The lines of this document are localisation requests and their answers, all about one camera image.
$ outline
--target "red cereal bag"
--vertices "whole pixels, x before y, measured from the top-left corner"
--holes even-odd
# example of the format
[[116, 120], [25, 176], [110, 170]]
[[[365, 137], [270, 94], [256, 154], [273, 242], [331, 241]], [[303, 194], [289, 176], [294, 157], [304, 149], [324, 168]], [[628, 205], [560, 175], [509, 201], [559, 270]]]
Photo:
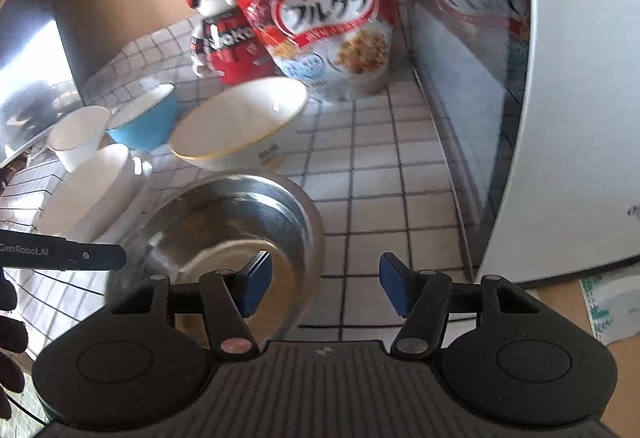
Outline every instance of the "red cereal bag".
[[386, 85], [396, 0], [236, 0], [278, 67], [323, 101]]

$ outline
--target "gloved hand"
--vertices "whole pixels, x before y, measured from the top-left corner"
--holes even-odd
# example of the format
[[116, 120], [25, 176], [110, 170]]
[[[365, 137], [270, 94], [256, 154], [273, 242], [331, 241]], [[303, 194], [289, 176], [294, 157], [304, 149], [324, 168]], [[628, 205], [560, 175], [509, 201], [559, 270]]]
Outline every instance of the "gloved hand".
[[[4, 278], [0, 268], [0, 310], [14, 310], [18, 296], [14, 285]], [[21, 353], [27, 349], [27, 328], [20, 321], [0, 316], [0, 348], [9, 352]], [[0, 384], [13, 392], [24, 389], [24, 375], [14, 361], [0, 352]], [[11, 418], [11, 405], [6, 393], [0, 388], [0, 418]]]

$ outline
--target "stainless steel bowl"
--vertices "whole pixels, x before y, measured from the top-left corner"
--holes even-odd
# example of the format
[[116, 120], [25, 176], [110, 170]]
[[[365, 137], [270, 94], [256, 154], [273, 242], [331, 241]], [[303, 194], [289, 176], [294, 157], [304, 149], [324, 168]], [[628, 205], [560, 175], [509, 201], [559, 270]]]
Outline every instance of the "stainless steel bowl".
[[212, 269], [239, 269], [260, 249], [271, 252], [272, 284], [248, 320], [252, 332], [262, 323], [259, 335], [254, 332], [259, 342], [283, 338], [311, 303], [324, 261], [324, 230], [313, 202], [295, 183], [268, 172], [234, 171], [168, 198], [123, 247], [127, 265], [111, 274], [107, 301], [152, 275], [197, 281]]

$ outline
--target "grout line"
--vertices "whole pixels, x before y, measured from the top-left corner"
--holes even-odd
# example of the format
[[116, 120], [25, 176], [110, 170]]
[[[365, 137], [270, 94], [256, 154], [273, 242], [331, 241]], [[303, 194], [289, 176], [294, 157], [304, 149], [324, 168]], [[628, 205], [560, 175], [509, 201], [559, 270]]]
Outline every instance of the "grout line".
[[395, 143], [394, 145], [396, 146], [396, 156], [398, 157], [398, 164], [399, 164], [399, 169], [400, 169], [400, 190], [402, 193], [402, 209], [404, 211], [404, 225], [406, 227], [406, 247], [407, 247], [407, 256], [409, 258], [409, 268], [411, 270], [414, 269], [414, 253], [412, 252], [411, 249], [411, 236], [409, 233], [409, 213], [408, 213], [408, 206], [407, 206], [407, 202], [406, 202], [406, 189], [404, 186], [404, 172], [402, 172], [402, 163], [401, 163], [401, 159], [400, 159], [400, 146], [398, 143], [398, 129], [396, 129], [396, 116], [394, 115], [394, 111], [393, 108], [391, 110], [391, 120], [393, 121], [393, 130], [394, 130], [394, 140]]
[[308, 173], [309, 163], [311, 161], [311, 154], [314, 151], [314, 145], [316, 143], [316, 130], [320, 124], [320, 115], [322, 114], [322, 102], [318, 102], [318, 109], [316, 110], [316, 118], [314, 119], [314, 130], [311, 131], [311, 140], [309, 140], [308, 150], [306, 151], [305, 164], [302, 167], [302, 179], [300, 181], [300, 188], [304, 190], [306, 185], [306, 175]]
[[309, 328], [309, 329], [322, 329], [322, 330], [333, 330], [333, 329], [338, 329], [338, 338], [341, 338], [341, 329], [342, 328], [356, 328], [356, 329], [382, 329], [382, 328], [402, 328], [402, 325], [372, 325], [372, 326], [366, 326], [366, 325], [349, 325], [349, 326], [336, 326], [336, 325], [330, 325], [330, 326], [318, 326], [318, 325], [300, 325], [298, 326], [298, 328]]
[[[429, 268], [430, 270], [435, 270], [437, 272], [443, 272], [443, 273], [447, 273], [447, 272], [458, 272], [458, 271], [465, 271], [464, 266], [460, 265], [459, 267], [455, 267], [455, 268]], [[372, 277], [380, 277], [380, 274], [378, 273], [356, 273], [356, 274], [349, 274], [349, 273], [345, 273], [343, 275], [341, 274], [337, 274], [337, 275], [331, 275], [331, 274], [322, 274], [321, 277], [323, 279], [351, 279], [351, 278], [372, 278]]]
[[[351, 198], [353, 197], [353, 165], [355, 160], [355, 139], [356, 139], [356, 103], [353, 102], [351, 105], [351, 146], [350, 146], [350, 166], [351, 170], [349, 170], [349, 199], [347, 202], [347, 235], [344, 240], [344, 264], [343, 264], [343, 272], [347, 274], [347, 267], [349, 265], [349, 241], [351, 239]], [[347, 304], [347, 280], [342, 279], [342, 299], [340, 303], [340, 328], [338, 329], [338, 340], [342, 341], [343, 339], [343, 331], [342, 327], [344, 326], [344, 311]]]
[[[78, 286], [78, 285], [75, 285], [75, 284], [73, 284], [73, 283], [69, 283], [68, 281], [63, 281], [62, 279], [57, 279], [56, 277], [51, 277], [50, 275], [47, 275], [47, 274], [42, 273], [42, 272], [39, 272], [38, 270], [31, 270], [31, 271], [32, 271], [33, 273], [38, 274], [38, 275], [42, 275], [43, 277], [48, 277], [49, 279], [53, 279], [54, 281], [57, 281], [57, 282], [59, 282], [59, 283], [63, 283], [63, 284], [66, 284], [66, 285], [72, 286], [73, 288], [77, 288], [78, 290], [84, 290], [85, 292], [94, 293], [94, 294], [96, 294], [96, 295], [99, 295], [99, 296], [101, 296], [101, 297], [104, 297], [104, 293], [99, 293], [99, 292], [96, 292], [96, 291], [91, 290], [91, 289], [89, 289], [89, 288], [85, 288], [85, 287], [82, 287], [82, 286]], [[83, 272], [83, 271], [95, 272], [96, 270], [74, 270], [74, 272]]]
[[[334, 172], [331, 174], [346, 174], [349, 171], [343, 171], [343, 172]], [[331, 201], [347, 201], [348, 199], [357, 199], [358, 201], [361, 199], [384, 199], [384, 198], [402, 198], [404, 196], [433, 196], [433, 195], [442, 195], [442, 194], [447, 194], [447, 193], [451, 193], [451, 189], [443, 189], [443, 190], [430, 190], [430, 191], [419, 191], [419, 192], [410, 192], [410, 193], [393, 193], [393, 194], [380, 194], [377, 196], [353, 196], [351, 195], [349, 198], [347, 197], [342, 197], [342, 198], [326, 198], [326, 199], [315, 199], [314, 201], [316, 203], [330, 203]]]

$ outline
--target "toy robot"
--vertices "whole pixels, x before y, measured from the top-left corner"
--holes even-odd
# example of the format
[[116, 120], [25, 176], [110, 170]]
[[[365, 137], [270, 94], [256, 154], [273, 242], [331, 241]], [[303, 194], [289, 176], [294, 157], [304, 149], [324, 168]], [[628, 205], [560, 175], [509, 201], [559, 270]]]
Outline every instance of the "toy robot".
[[272, 76], [276, 67], [235, 0], [187, 0], [201, 20], [191, 36], [193, 71], [217, 73], [227, 85]]

